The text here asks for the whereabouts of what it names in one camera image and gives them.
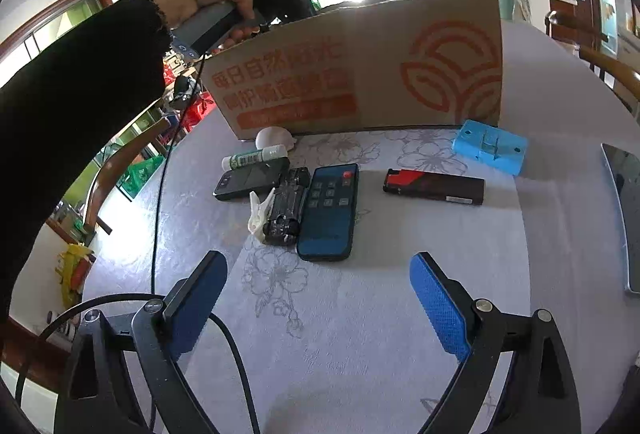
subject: black sweater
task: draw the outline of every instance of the black sweater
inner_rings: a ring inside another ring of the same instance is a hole
[[[0,88],[0,328],[56,204],[100,148],[162,96],[162,55],[170,43],[163,20],[151,0],[121,0]]]

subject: wooden chair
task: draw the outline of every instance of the wooden chair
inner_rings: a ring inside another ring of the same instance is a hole
[[[589,63],[591,71],[595,73],[595,67],[600,68],[600,80],[604,82],[605,74],[609,73],[614,79],[622,84],[631,93],[636,101],[640,101],[640,74],[633,68],[621,63],[612,57],[596,52],[593,48],[581,46],[578,50],[578,56]],[[625,104],[626,108],[633,113],[633,109],[625,101],[620,94],[616,93],[616,97]]]
[[[552,39],[567,42],[569,44],[575,44],[575,42],[572,42],[569,39],[565,39],[560,36],[553,36],[552,26],[564,26],[565,28],[588,34],[589,36],[603,40],[604,42],[609,42],[609,37],[603,34],[600,30],[592,27],[590,24],[583,23],[571,14],[565,14],[564,12],[558,12],[557,10],[552,10],[545,16],[546,34]]]
[[[121,149],[111,156],[95,175],[94,181],[89,189],[86,205],[84,206],[84,229],[93,236],[95,226],[98,223],[102,229],[111,234],[111,228],[99,217],[98,212],[109,195],[109,192],[116,186],[120,177],[125,173],[131,162],[150,143],[158,142],[158,135],[171,128],[168,119],[163,118],[140,133],[136,138],[126,143]]]

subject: silver bolt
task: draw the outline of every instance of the silver bolt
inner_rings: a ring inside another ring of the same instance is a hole
[[[145,304],[145,311],[148,313],[155,313],[162,309],[162,301],[160,299],[151,299]]]
[[[551,313],[546,309],[538,310],[538,318],[543,322],[551,322]]]
[[[494,308],[494,305],[491,304],[487,299],[478,299],[476,301],[476,308],[478,308],[480,311],[484,311],[485,313],[489,313]]]
[[[94,320],[97,320],[99,316],[100,310],[90,309],[87,313],[84,314],[84,320],[86,322],[93,322]]]

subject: white round object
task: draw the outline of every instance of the white round object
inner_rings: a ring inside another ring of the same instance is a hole
[[[255,148],[264,149],[265,147],[271,147],[272,145],[282,144],[287,148],[287,151],[293,149],[296,144],[295,139],[291,136],[284,127],[265,127],[261,129],[257,137],[255,137]]]

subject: green plastic bag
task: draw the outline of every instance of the green plastic bag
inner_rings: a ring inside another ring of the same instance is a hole
[[[129,196],[135,198],[140,189],[145,186],[151,175],[162,165],[164,156],[154,156],[139,163],[127,167],[126,172],[120,177],[120,185]]]

